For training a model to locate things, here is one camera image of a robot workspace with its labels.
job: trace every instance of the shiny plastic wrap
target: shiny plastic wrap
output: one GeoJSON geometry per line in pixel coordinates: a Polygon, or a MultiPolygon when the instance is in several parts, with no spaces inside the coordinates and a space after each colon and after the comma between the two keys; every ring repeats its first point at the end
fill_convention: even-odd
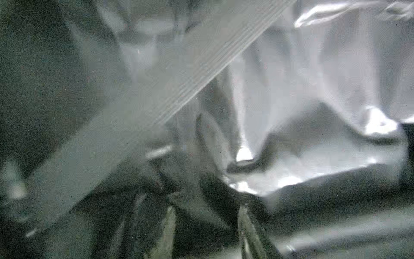
{"type": "Polygon", "coordinates": [[[53,8],[59,27],[41,24],[53,29],[40,40],[27,37],[39,23],[5,31],[12,51],[2,49],[6,74],[19,75],[2,90],[2,159],[26,177],[18,207],[32,212],[26,234],[42,240],[40,254],[413,252],[411,2],[59,0],[53,8]],[[59,34],[63,47],[51,43],[59,34]],[[83,241],[64,253],[65,238],[83,241]]]}

